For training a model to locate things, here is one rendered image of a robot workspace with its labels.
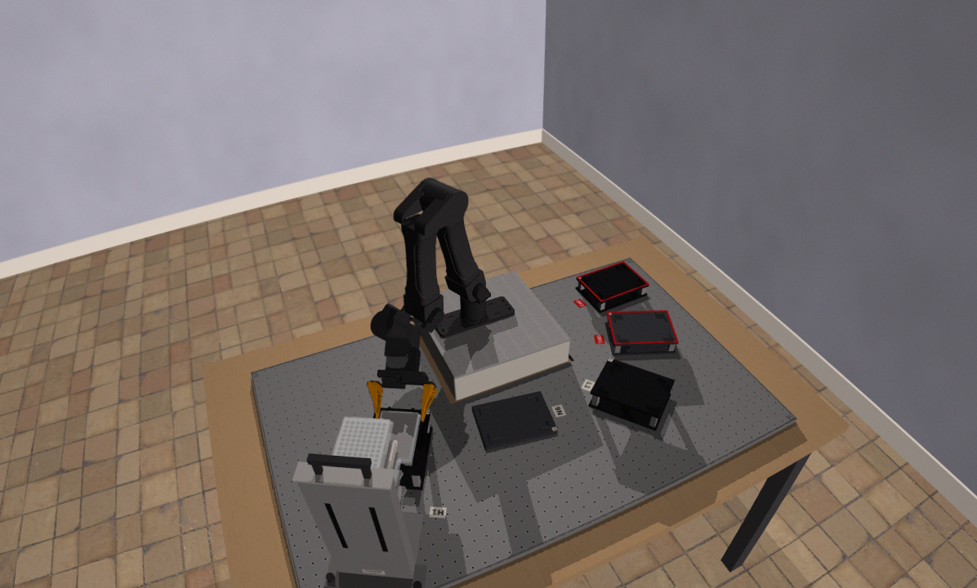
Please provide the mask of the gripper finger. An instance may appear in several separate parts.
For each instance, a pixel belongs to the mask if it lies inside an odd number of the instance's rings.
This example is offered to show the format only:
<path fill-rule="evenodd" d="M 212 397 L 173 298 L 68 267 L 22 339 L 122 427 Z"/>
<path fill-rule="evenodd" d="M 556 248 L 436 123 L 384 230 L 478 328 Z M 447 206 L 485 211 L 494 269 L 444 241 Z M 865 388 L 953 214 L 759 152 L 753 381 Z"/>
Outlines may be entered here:
<path fill-rule="evenodd" d="M 426 410 L 428 410 L 428 407 L 431 405 L 431 402 L 433 401 L 436 392 L 437 390 L 435 389 L 434 385 L 424 384 L 424 391 L 422 391 L 422 415 L 421 415 L 422 423 L 424 423 L 426 417 Z"/>
<path fill-rule="evenodd" d="M 383 388 L 376 382 L 368 382 L 368 389 L 372 395 L 374 416 L 379 418 L 381 409 L 381 392 L 383 391 Z"/>

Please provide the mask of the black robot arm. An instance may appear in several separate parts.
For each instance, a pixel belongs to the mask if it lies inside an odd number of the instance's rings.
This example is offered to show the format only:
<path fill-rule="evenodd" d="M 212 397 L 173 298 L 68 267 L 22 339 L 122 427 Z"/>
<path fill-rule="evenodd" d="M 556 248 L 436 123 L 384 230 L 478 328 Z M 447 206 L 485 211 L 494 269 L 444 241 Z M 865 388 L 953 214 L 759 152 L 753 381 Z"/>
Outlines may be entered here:
<path fill-rule="evenodd" d="M 479 270 L 467 241 L 467 202 L 465 191 L 429 177 L 394 211 L 394 221 L 400 223 L 405 238 L 404 306 L 399 311 L 386 304 L 370 325 L 374 336 L 386 340 L 387 371 L 420 372 L 420 327 L 428 332 L 435 328 L 446 338 L 515 315 L 504 296 L 488 299 L 491 292 L 486 289 L 484 271 Z M 437 237 L 446 261 L 448 289 L 460 296 L 460 309 L 446 315 L 436 275 Z"/>

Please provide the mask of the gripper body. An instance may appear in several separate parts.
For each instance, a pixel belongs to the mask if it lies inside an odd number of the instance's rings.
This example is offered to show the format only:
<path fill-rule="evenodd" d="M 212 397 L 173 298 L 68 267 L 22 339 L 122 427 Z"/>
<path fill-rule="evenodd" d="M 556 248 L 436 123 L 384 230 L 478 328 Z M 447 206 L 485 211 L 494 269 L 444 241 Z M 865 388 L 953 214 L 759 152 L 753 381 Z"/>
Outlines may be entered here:
<path fill-rule="evenodd" d="M 406 385 L 434 385 L 434 382 L 429 382 L 429 377 L 426 376 L 425 372 L 377 371 L 377 376 L 381 377 L 381 383 L 377 381 L 369 382 L 376 382 L 382 388 L 392 388 L 393 390 L 405 390 Z M 436 389 L 436 385 L 434 387 Z"/>

